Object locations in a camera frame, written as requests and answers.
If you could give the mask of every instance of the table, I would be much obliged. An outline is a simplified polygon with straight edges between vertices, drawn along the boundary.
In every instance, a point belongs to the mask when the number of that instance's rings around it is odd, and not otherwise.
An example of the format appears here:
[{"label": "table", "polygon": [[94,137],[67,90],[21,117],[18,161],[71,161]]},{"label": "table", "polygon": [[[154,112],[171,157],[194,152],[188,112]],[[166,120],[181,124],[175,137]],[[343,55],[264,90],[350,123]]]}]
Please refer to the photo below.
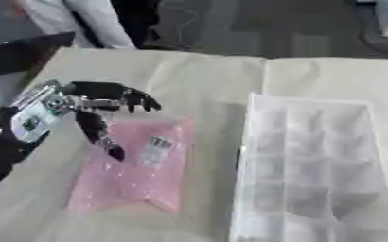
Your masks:
[{"label": "table", "polygon": [[183,207],[91,214],[64,209],[89,148],[72,116],[0,183],[0,241],[226,241],[250,92],[365,99],[375,104],[388,181],[388,60],[264,60],[178,52],[62,49],[34,82],[113,80],[149,92],[164,113],[193,117]]}]

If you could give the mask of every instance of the plastic compartment box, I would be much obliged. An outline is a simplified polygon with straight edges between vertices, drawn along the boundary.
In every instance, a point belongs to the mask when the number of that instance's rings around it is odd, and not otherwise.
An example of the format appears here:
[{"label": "plastic compartment box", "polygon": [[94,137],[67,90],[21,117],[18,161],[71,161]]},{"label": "plastic compartment box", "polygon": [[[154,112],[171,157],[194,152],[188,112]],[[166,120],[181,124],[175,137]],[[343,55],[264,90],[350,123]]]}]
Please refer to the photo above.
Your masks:
[{"label": "plastic compartment box", "polygon": [[232,242],[388,242],[366,104],[251,95]]}]

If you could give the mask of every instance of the sticker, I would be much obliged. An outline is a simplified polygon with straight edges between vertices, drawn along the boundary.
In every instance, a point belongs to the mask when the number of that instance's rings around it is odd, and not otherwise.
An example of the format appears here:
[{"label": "sticker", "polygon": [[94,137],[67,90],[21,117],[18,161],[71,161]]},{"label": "sticker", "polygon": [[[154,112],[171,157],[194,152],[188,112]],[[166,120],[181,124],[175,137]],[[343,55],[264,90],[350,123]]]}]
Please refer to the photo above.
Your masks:
[{"label": "sticker", "polygon": [[168,155],[173,143],[165,138],[151,136],[140,156],[140,162],[147,166],[159,165]]}]

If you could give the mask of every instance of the white lab coat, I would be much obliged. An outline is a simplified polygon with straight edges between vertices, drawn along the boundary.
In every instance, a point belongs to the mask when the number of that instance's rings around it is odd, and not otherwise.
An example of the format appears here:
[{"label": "white lab coat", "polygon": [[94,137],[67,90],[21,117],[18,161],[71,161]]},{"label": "white lab coat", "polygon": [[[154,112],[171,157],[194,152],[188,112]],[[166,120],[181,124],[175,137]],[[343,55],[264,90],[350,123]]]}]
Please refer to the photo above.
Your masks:
[{"label": "white lab coat", "polygon": [[119,23],[110,0],[17,0],[33,22],[46,34],[73,31],[74,46],[93,47],[76,22],[77,12],[108,48],[135,48]]}]

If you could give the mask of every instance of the robotic hand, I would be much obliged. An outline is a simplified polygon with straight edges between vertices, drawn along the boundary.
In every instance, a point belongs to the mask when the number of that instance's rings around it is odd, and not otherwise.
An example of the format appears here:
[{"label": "robotic hand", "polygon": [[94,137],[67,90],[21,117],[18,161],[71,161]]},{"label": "robotic hand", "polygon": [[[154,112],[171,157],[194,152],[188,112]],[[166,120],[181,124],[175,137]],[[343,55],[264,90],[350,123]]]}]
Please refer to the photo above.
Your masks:
[{"label": "robotic hand", "polygon": [[112,82],[75,81],[61,86],[56,80],[35,86],[10,106],[0,108],[0,181],[43,142],[50,127],[70,112],[88,140],[110,156],[124,160],[122,147],[108,137],[107,125],[96,110],[115,112],[135,106],[149,112],[161,110],[151,96]]}]

